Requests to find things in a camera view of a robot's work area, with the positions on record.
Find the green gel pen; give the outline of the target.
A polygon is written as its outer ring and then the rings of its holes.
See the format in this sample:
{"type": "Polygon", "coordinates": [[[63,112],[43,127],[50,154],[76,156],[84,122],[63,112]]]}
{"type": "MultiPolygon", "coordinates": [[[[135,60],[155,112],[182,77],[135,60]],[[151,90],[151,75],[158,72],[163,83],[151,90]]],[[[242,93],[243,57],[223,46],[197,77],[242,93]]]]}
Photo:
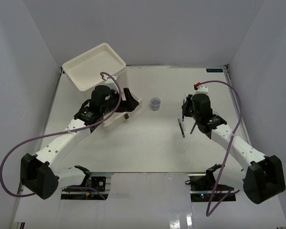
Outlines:
{"type": "Polygon", "coordinates": [[[180,130],[181,130],[182,137],[185,138],[184,128],[183,128],[182,122],[179,118],[178,118],[178,124],[179,124],[180,130]]]}

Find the black gel pen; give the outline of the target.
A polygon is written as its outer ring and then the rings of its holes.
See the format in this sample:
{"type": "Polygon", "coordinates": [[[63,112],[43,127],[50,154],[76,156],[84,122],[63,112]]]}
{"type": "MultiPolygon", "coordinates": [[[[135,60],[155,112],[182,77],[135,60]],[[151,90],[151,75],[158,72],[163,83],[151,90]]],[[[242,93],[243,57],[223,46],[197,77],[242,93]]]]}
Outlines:
{"type": "Polygon", "coordinates": [[[190,131],[190,134],[192,134],[192,133],[194,132],[194,130],[195,130],[195,128],[196,128],[196,125],[197,125],[197,122],[194,123],[194,125],[193,125],[193,127],[192,127],[192,129],[191,129],[191,131],[190,131]]]}

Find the clear jar of paper clips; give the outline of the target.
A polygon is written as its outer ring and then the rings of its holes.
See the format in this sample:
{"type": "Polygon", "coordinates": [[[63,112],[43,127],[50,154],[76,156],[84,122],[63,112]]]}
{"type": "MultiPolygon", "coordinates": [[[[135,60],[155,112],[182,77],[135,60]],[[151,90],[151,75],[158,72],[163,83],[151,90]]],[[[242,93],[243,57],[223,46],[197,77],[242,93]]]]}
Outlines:
{"type": "Polygon", "coordinates": [[[151,100],[150,100],[150,108],[154,111],[157,111],[160,109],[160,106],[161,106],[161,100],[160,98],[158,97],[153,97],[151,100]]]}

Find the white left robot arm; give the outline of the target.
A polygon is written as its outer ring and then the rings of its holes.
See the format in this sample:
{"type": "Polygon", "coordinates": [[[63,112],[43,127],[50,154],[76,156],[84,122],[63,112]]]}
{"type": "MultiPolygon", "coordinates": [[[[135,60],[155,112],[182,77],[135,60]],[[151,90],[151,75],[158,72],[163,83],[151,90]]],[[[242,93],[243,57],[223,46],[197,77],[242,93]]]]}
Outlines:
{"type": "Polygon", "coordinates": [[[90,99],[83,102],[65,133],[55,138],[34,155],[26,154],[20,163],[20,182],[35,195],[48,199],[59,189],[104,191],[105,187],[92,187],[93,173],[82,166],[73,166],[58,172],[62,160],[88,137],[103,121],[114,113],[131,113],[141,105],[129,88],[120,93],[105,85],[96,86],[90,99]]]}

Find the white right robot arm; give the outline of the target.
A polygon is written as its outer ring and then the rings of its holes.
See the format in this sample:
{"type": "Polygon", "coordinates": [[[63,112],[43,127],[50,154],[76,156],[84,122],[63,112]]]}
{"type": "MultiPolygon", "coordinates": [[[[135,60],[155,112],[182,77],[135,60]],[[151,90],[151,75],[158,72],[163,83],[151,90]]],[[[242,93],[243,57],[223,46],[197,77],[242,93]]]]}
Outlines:
{"type": "Polygon", "coordinates": [[[228,186],[244,191],[255,204],[282,193],[286,189],[281,160],[267,156],[251,147],[242,138],[233,134],[226,120],[213,113],[211,102],[206,94],[189,94],[182,106],[182,114],[192,117],[199,131],[219,144],[243,168],[245,175],[231,173],[222,177],[228,186]]]}

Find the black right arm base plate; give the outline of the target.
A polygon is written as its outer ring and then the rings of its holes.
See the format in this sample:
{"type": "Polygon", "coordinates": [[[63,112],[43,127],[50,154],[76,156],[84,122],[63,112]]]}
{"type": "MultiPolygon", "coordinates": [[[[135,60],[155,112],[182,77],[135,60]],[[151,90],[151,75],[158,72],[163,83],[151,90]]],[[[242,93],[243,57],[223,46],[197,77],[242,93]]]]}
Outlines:
{"type": "MultiPolygon", "coordinates": [[[[212,191],[216,182],[214,172],[220,168],[221,164],[215,164],[206,170],[205,175],[189,175],[189,179],[185,182],[185,184],[191,186],[191,191],[212,191]]],[[[219,196],[219,194],[222,194],[223,191],[229,190],[232,190],[232,193],[234,192],[232,187],[218,184],[214,196],[219,196]]]]}

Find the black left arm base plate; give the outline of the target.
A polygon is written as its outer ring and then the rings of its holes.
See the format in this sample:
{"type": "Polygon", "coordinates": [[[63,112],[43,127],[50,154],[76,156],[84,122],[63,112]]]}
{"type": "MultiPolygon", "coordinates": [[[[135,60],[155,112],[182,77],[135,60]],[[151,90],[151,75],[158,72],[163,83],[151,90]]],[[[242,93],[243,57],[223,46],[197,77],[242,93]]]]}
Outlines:
{"type": "Polygon", "coordinates": [[[89,188],[93,188],[99,192],[104,192],[106,190],[106,181],[107,181],[107,177],[101,177],[101,176],[91,177],[91,178],[85,179],[80,185],[77,185],[77,186],[74,185],[74,187],[78,187],[78,188],[67,187],[63,189],[63,191],[93,192],[93,190],[89,189],[89,188]]]}

